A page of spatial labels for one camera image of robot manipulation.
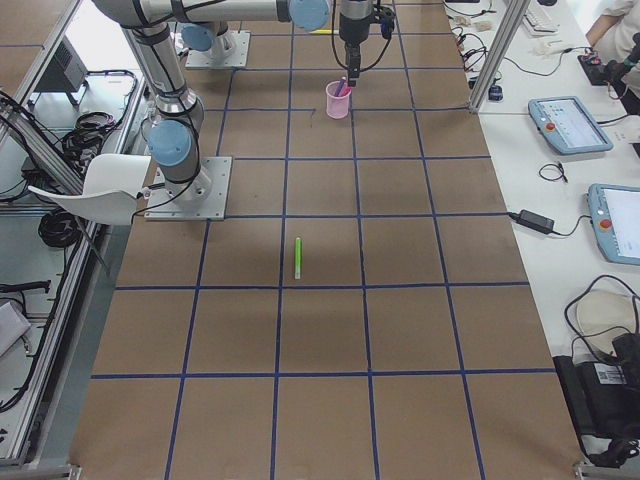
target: pink cup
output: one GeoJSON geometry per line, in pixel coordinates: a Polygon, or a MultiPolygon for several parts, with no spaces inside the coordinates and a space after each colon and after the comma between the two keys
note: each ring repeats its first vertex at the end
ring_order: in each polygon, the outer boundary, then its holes
{"type": "Polygon", "coordinates": [[[345,84],[342,87],[343,96],[336,97],[336,88],[340,81],[331,82],[327,85],[325,91],[327,92],[327,115],[331,118],[344,118],[349,115],[349,99],[351,98],[351,88],[345,84]]]}

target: green marker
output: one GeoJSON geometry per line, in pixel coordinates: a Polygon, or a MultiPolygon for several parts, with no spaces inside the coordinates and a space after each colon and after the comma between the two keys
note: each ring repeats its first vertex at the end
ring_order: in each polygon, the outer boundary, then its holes
{"type": "Polygon", "coordinates": [[[300,280],[300,267],[302,266],[302,239],[300,237],[296,237],[295,249],[293,278],[300,280]]]}

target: person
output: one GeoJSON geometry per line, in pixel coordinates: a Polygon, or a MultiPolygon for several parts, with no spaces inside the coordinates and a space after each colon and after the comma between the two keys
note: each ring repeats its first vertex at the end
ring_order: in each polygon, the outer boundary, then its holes
{"type": "MultiPolygon", "coordinates": [[[[614,0],[587,32],[589,44],[606,65],[622,62],[635,46],[633,36],[640,32],[640,0],[614,0]]],[[[640,112],[640,68],[612,84],[628,113],[640,112]]]]}

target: white chair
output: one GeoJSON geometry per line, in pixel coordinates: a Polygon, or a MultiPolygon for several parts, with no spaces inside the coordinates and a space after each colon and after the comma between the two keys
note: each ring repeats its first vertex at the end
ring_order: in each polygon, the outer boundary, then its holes
{"type": "Polygon", "coordinates": [[[76,217],[104,225],[129,225],[150,159],[140,155],[98,155],[87,168],[82,195],[58,195],[31,186],[29,190],[51,199],[76,217]]]}

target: pen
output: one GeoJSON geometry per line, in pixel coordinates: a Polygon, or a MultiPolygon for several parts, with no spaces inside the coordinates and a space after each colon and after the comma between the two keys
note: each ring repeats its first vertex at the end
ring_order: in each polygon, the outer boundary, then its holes
{"type": "Polygon", "coordinates": [[[345,84],[346,81],[347,81],[347,79],[345,77],[342,77],[340,79],[340,83],[336,87],[336,91],[333,94],[334,97],[341,97],[342,96],[342,95],[340,95],[340,92],[342,92],[342,89],[344,88],[344,84],[345,84]]]}
{"type": "Polygon", "coordinates": [[[300,280],[301,268],[302,268],[302,239],[300,237],[296,237],[293,263],[294,263],[293,278],[295,280],[300,280]]]}

